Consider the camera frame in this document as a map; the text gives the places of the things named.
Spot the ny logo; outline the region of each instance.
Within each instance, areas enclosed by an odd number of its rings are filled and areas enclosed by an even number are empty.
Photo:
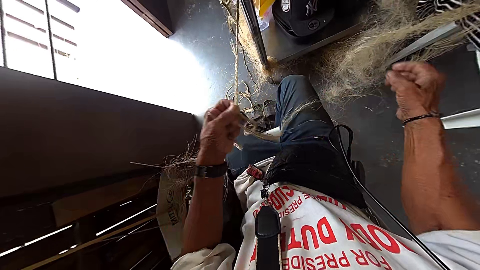
[[[307,16],[312,15],[314,11],[317,11],[317,2],[318,0],[310,0],[308,1],[307,7]]]

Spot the floor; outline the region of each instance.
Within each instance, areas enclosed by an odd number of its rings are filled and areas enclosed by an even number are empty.
[[[175,34],[170,37],[183,45],[204,67],[204,76],[210,83],[208,106],[225,97],[233,82],[234,57],[230,48],[230,34],[218,0],[172,0],[169,2]],[[441,112],[455,112],[480,107],[480,75],[475,52],[462,46],[434,61],[447,75],[446,89],[441,96]],[[240,61],[240,79],[247,80],[247,72]],[[275,86],[265,85],[260,97],[274,98]],[[400,178],[403,161],[403,128],[395,117],[396,102],[389,89],[380,89],[377,96],[355,100],[344,110],[329,106],[332,118],[348,124],[355,132],[352,155],[361,160],[367,175],[367,187],[401,221],[408,220],[400,201]],[[479,128],[455,129],[446,132],[450,152],[467,189],[480,197],[480,137]],[[389,218],[387,226],[405,235]]]

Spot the wristwatch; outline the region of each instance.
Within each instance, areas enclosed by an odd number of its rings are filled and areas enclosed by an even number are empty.
[[[215,178],[227,172],[227,162],[214,166],[195,166],[195,176],[202,178]]]

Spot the white t-shirt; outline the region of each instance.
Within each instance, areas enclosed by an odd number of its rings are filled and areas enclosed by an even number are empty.
[[[256,164],[268,170],[272,158]],[[245,172],[234,182],[247,210],[234,269],[255,269],[255,216],[262,184]],[[320,192],[287,183],[270,185],[269,201],[280,216],[282,268],[439,269],[415,242],[390,233],[362,216],[358,208]],[[418,236],[452,270],[480,270],[480,231],[436,231]],[[172,269],[232,269],[235,250],[220,244],[177,260]]]

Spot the hand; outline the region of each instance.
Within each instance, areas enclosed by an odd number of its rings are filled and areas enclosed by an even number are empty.
[[[444,88],[444,76],[432,65],[423,62],[401,62],[387,72],[385,84],[396,93],[400,120],[438,112],[440,92]]]
[[[240,109],[233,101],[222,99],[204,116],[200,132],[200,149],[197,165],[222,164],[232,150],[235,138],[240,134]]]

